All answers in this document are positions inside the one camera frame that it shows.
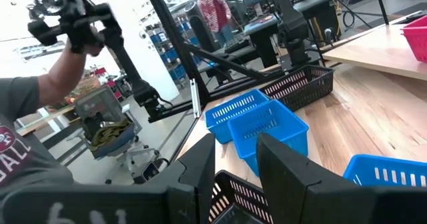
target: blue plastic basket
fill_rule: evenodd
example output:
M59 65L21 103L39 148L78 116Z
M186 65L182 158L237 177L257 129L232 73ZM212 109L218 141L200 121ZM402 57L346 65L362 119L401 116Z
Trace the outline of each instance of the blue plastic basket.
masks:
M166 51L166 57L170 60L173 61L175 59L178 58L178 55L175 51L175 48L170 49L169 51Z
M185 72L184 66L180 63L175 69L170 70L169 74L172 77L172 80L177 81L185 77L187 73Z
M425 187L427 163L374 155L354 155L343 177L362 186Z
M261 132L270 134L302 155L308 155L308 126L277 100L259 105L230 120L228 127L239 157L257 176L260 174L256 161L256 141Z
M248 91L235 99L206 111L206 127L211 133L215 134L215 138L221 144L226 144L232 140L232 135L227 126L228 121L268 100L270 100L269 97L257 89Z

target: woman in red striped shirt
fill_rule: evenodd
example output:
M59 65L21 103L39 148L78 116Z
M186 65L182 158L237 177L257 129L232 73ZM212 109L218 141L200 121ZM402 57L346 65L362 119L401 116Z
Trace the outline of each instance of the woman in red striped shirt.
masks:
M224 0L199 0L197 4L206 25L223 47L226 42L233 39L232 28L228 24L232 13L227 3Z

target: black stand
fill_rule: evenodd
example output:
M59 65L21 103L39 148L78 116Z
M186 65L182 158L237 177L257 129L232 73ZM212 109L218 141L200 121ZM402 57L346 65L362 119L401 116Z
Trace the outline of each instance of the black stand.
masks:
M386 12L386 9L384 8L384 4L382 0L378 0L378 4L380 4L381 14L382 14L382 18L384 18L384 23L388 25L387 12Z

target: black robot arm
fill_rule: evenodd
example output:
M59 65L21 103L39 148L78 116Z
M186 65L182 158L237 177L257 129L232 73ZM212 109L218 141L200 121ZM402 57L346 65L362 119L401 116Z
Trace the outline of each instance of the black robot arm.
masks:
M309 60L304 46L308 38L308 24L302 13L295 10L290 0L274 0L282 13L278 25L279 36L284 40L292 65L304 65Z
M35 6L42 9L44 14L60 16L59 25L54 27L47 26L42 19L28 24L29 32L37 40L45 46L50 46L57 42L57 36L67 34L71 51L74 53L82 53L85 45L103 46L105 44L116 54L124 68L132 86L133 96L139 106L144 106L151 118L157 117L165 110L163 105L159 104L159 93L139 76L127 54L123 46L121 27L107 3L95 5L90 0L58 0L52 5L59 8L59 11L48 13L43 4L35 0ZM100 32L94 31L91 25L96 21L101 21L105 29Z

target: wooden tabletop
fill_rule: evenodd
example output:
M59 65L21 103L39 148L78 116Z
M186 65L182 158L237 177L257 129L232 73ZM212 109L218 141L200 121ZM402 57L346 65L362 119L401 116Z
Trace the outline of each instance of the wooden tabletop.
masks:
M427 63L415 59L402 34L404 26L384 26L325 53L324 58L427 80Z
M425 81L348 64L337 66L332 93L296 111L310 126L309 158L339 175L359 153L427 161L425 90ZM205 111L235 96L208 103ZM179 156L206 133L202 115ZM216 171L222 169L260 185L238 158L233 143L216 143Z
M58 110L58 111L50 114L47 117L44 117L44 118L36 120L36 121L34 121L34 122L32 122L32 123L30 123L30 124L28 124L28 125L20 128L20 129L18 129L17 131L18 131L18 133L21 136L25 136L26 134L28 134L28 133L30 133L32 131L35 131L38 128L43 127L49 121L54 120L54 118L56 118L56 117L58 117L60 115L66 114L67 112L72 111L72 110L74 110L74 106L73 105L69 105L67 107L64 107L64 108L62 108L62 109L60 109L60 110Z

